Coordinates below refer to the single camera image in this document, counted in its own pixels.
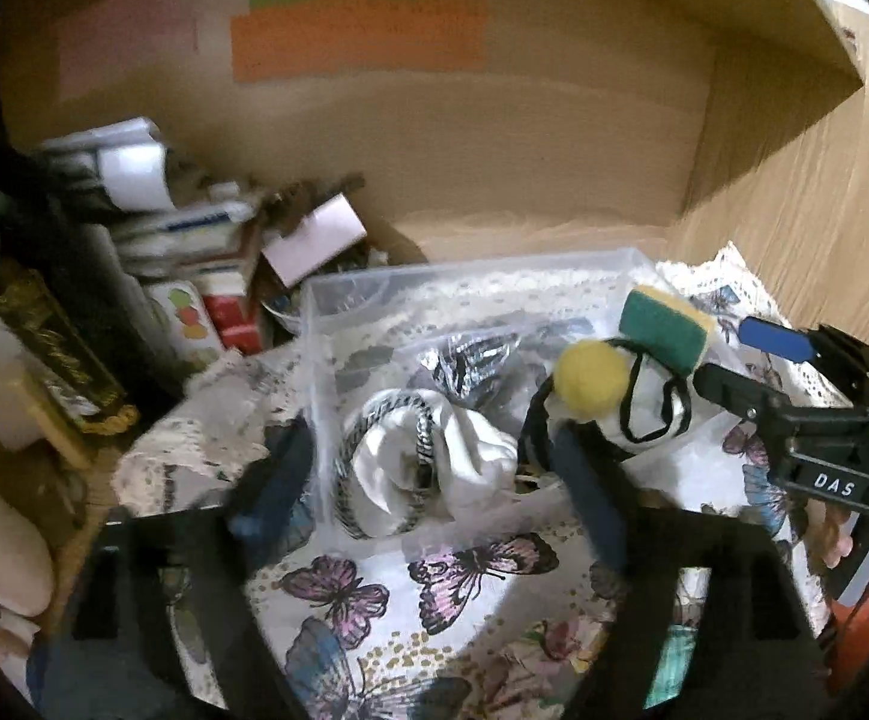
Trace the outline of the person's hand on gripper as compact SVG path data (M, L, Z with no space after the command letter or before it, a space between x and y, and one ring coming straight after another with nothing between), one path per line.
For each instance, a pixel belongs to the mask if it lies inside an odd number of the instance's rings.
M853 551L853 512L843 505L817 499L809 499L805 510L809 522L804 535L807 554L825 569L835 569Z

